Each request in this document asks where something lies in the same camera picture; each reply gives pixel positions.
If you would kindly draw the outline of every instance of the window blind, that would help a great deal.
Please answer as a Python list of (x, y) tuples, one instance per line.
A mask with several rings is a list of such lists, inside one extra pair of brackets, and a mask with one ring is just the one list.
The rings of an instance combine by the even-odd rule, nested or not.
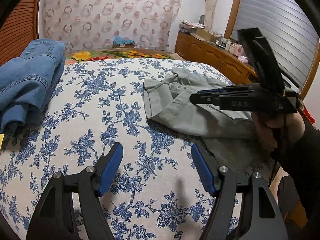
[(231, 38), (237, 30), (258, 27), (283, 72), (300, 87), (312, 65), (318, 35), (294, 0), (241, 0)]

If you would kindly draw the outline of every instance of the folded denim garment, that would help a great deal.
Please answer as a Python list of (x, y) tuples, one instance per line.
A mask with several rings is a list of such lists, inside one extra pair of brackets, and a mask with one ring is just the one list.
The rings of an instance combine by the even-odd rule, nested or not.
[(0, 133), (42, 122), (63, 72), (64, 48), (62, 41), (33, 40), (20, 57), (0, 67)]
[(175, 131), (201, 136), (220, 165), (245, 172), (270, 158), (262, 150), (250, 112), (225, 111), (212, 104), (193, 105), (189, 97), (199, 90), (227, 86), (215, 78), (172, 68), (162, 81), (144, 80), (147, 118)]

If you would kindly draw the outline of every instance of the red tag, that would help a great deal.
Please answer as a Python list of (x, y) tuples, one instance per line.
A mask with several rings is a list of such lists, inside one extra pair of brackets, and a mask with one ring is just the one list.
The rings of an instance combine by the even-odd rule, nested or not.
[(312, 118), (312, 116), (309, 114), (308, 110), (306, 109), (306, 107), (303, 108), (303, 112), (306, 115), (306, 117), (308, 118), (309, 122), (311, 124), (314, 124), (316, 122), (315, 119)]

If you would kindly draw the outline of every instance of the bed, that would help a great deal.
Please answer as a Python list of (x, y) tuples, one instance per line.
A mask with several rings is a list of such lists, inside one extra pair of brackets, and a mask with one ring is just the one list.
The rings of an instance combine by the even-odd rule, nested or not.
[[(21, 239), (51, 176), (94, 165), (114, 142), (122, 143), (124, 157), (100, 202), (115, 239), (200, 237), (214, 199), (204, 191), (191, 158), (194, 138), (147, 120), (143, 107), (143, 79), (163, 79), (172, 67), (232, 84), (209, 65), (171, 59), (65, 66), (42, 125), (25, 127), (2, 145), (0, 211)], [(87, 239), (77, 194), (73, 199), (79, 235)], [(237, 195), (229, 230), (237, 226), (240, 206)]]

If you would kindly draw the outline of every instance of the colorful floral fabric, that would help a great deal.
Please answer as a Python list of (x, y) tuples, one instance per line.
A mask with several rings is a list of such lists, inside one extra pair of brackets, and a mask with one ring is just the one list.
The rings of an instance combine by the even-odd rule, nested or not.
[(136, 50), (130, 51), (108, 51), (108, 50), (90, 50), (90, 51), (80, 51), (73, 54), (66, 55), (65, 64), (73, 64), (84, 61), (94, 61), (102, 59), (113, 59), (113, 58), (163, 58), (163, 59), (173, 59), (168, 54), (144, 54), (143, 52), (137, 52)]
[[(115, 239), (199, 239), (215, 200), (192, 161), (194, 138), (147, 120), (143, 107), (143, 79), (163, 79), (173, 66), (231, 84), (214, 68), (188, 61), (122, 58), (65, 66), (43, 123), (5, 137), (2, 145), (0, 211), (22, 240), (51, 176), (95, 165), (114, 142), (122, 143), (124, 156), (100, 202)], [(87, 239), (78, 195), (73, 199), (79, 235)], [(229, 230), (239, 221), (240, 200), (237, 195)]]

